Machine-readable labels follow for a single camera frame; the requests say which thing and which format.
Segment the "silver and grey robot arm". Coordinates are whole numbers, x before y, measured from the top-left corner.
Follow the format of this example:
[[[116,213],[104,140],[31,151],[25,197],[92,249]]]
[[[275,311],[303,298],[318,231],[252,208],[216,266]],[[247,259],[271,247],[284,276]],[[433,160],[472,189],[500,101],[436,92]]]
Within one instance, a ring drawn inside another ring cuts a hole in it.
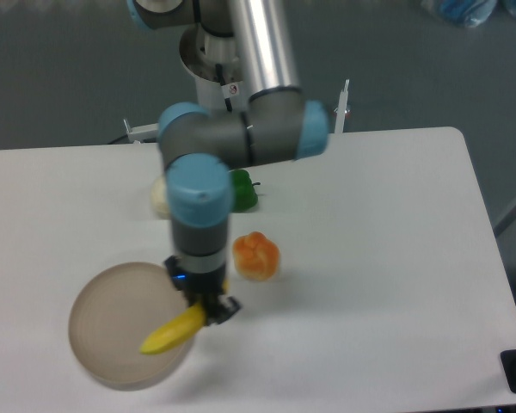
[[[329,116],[303,98],[280,1],[131,1],[132,19],[157,30],[202,27],[234,40],[249,93],[242,111],[213,115],[191,102],[165,109],[158,121],[175,253],[165,266],[206,324],[221,324],[239,303],[224,288],[229,217],[235,199],[230,172],[322,154]]]

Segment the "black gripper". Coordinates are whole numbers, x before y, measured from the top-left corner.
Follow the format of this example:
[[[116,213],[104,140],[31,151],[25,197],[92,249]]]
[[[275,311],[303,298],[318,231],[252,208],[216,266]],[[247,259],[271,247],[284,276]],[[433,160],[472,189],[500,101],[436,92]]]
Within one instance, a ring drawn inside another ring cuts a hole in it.
[[[169,256],[164,261],[164,267],[188,307],[204,297],[206,325],[222,324],[242,309],[242,305],[234,297],[220,296],[227,292],[225,266],[207,273],[191,273],[179,267],[176,256]]]

